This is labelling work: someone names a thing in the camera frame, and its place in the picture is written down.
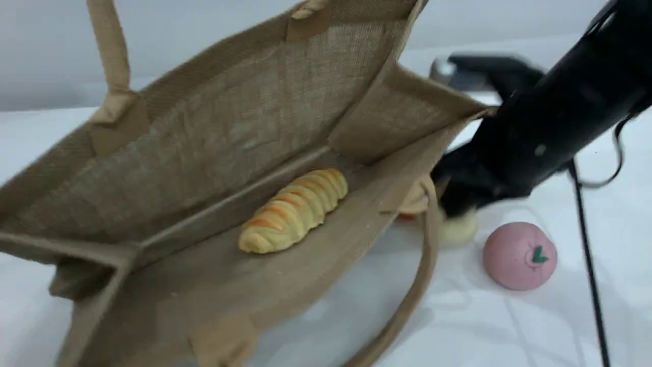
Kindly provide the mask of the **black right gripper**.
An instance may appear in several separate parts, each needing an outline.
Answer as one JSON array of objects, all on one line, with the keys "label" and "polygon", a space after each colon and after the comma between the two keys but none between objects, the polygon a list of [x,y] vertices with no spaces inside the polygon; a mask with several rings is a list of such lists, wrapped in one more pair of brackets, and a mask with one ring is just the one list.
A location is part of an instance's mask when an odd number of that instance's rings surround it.
[{"label": "black right gripper", "polygon": [[448,179],[447,218],[479,202],[528,197],[591,142],[591,75],[582,71],[484,72],[502,105],[470,142],[448,153],[433,178]]}]

